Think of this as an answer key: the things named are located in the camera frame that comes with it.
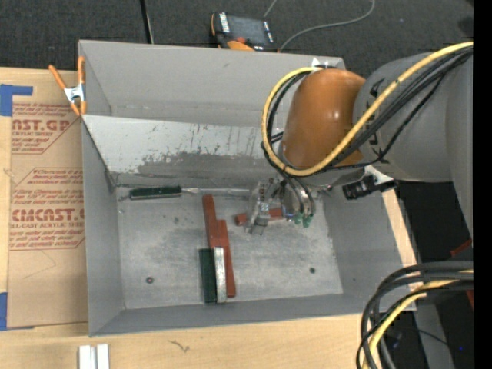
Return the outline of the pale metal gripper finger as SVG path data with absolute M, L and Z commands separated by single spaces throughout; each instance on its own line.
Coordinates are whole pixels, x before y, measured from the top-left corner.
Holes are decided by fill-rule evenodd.
M 269 204 L 260 202 L 258 204 L 258 211 L 254 218 L 253 234 L 263 234 L 264 230 L 268 226 L 270 220 Z
M 244 230 L 246 232 L 252 231 L 257 216 L 258 216 L 258 200 L 257 198 L 251 197 L 248 201 L 248 208 L 246 210 L 246 222 L 244 224 Z

